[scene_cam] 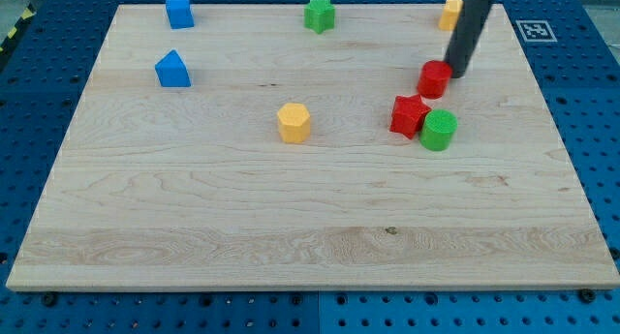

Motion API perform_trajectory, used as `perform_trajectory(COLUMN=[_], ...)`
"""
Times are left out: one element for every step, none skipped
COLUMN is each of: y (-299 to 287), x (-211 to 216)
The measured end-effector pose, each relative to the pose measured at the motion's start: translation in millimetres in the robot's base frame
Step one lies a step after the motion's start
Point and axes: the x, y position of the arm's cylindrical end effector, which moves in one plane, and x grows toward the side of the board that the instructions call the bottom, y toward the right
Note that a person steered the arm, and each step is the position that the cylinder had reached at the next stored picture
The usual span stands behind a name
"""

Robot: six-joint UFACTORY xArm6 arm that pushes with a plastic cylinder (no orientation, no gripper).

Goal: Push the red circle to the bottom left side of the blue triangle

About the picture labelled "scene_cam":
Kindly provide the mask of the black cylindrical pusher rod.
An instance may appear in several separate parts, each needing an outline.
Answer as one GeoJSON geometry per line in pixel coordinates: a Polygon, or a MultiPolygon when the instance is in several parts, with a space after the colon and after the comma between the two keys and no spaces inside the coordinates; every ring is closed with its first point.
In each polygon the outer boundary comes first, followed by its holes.
{"type": "Polygon", "coordinates": [[[494,1],[464,0],[444,56],[452,78],[465,75],[494,1]]]}

